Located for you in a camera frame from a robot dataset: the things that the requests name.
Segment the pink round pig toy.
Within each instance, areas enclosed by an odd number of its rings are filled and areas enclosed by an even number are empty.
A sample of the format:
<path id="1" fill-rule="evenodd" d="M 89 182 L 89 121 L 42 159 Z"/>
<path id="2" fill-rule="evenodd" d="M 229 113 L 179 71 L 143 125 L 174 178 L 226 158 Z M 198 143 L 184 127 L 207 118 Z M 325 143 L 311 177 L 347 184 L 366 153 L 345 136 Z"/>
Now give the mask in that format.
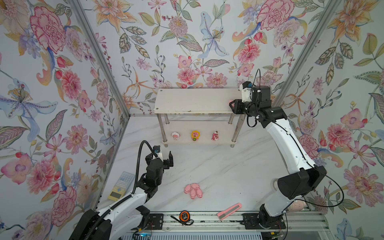
<path id="1" fill-rule="evenodd" d="M 178 132 L 172 132 L 171 133 L 171 136 L 172 138 L 175 140 L 175 141 L 178 141 L 181 137 L 181 135 L 178 133 Z"/>

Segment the yellow-haired princess toy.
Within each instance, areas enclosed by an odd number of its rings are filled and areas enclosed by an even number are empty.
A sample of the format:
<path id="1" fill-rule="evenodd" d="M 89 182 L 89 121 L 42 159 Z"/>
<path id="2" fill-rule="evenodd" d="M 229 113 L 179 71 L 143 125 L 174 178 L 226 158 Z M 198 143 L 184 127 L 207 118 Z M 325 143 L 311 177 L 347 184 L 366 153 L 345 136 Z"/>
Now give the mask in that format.
<path id="1" fill-rule="evenodd" d="M 195 142 L 198 141 L 201 136 L 201 133 L 199 131 L 192 131 L 191 132 L 191 139 Z"/>

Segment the small red pink figurine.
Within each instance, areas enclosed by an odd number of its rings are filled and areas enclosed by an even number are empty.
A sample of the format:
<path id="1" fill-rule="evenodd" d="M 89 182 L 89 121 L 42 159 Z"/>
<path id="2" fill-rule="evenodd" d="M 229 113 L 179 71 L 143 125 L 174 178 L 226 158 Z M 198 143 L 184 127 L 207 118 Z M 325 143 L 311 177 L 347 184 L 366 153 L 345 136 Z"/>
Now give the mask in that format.
<path id="1" fill-rule="evenodd" d="M 218 132 L 218 131 L 215 131 L 215 132 L 212 134 L 212 140 L 213 140 L 213 141 L 218 141 L 218 140 L 219 140 L 219 132 Z"/>

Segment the white two-tier shelf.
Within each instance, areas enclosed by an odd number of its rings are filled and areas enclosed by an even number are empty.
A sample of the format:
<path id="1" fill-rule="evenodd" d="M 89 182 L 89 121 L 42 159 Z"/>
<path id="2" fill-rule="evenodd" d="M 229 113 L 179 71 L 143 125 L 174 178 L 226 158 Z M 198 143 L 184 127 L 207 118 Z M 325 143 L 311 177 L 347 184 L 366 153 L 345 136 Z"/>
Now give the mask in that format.
<path id="1" fill-rule="evenodd" d="M 228 100 L 241 99 L 237 89 L 160 89 L 154 113 L 156 114 L 165 147 L 169 145 L 229 145 L 234 147 L 245 121 L 245 115 L 233 114 Z M 191 132 L 199 131 L 198 141 Z M 219 140 L 212 134 L 218 131 Z M 171 133 L 181 137 L 175 141 Z"/>

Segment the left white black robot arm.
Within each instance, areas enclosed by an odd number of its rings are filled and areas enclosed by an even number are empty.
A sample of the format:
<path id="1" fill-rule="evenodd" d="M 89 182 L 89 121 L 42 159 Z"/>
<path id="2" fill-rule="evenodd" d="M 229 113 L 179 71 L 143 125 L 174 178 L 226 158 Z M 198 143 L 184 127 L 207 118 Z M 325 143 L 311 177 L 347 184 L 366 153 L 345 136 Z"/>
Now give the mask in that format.
<path id="1" fill-rule="evenodd" d="M 147 172 L 133 190 L 123 198 L 99 210 L 88 210 L 79 220 L 70 240 L 117 240 L 130 230 L 139 231 L 147 226 L 150 210 L 144 206 L 158 191 L 164 170 L 174 166 L 172 153 L 169 158 L 148 161 Z"/>

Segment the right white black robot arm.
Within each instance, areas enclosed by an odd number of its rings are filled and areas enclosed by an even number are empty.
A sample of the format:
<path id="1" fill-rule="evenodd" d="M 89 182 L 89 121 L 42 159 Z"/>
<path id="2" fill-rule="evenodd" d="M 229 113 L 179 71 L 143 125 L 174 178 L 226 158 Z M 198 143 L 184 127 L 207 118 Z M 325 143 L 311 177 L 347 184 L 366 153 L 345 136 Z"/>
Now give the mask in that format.
<path id="1" fill-rule="evenodd" d="M 316 166 L 295 137 L 288 116 L 280 107 L 272 107 L 271 89 L 245 82 L 239 87 L 241 99 L 233 100 L 229 106 L 239 120 L 234 133 L 235 142 L 241 127 L 248 118 L 272 136 L 284 161 L 288 175 L 278 179 L 278 189 L 261 205 L 257 223 L 264 229 L 271 228 L 283 218 L 295 200 L 313 191 L 326 176 L 323 166 Z"/>

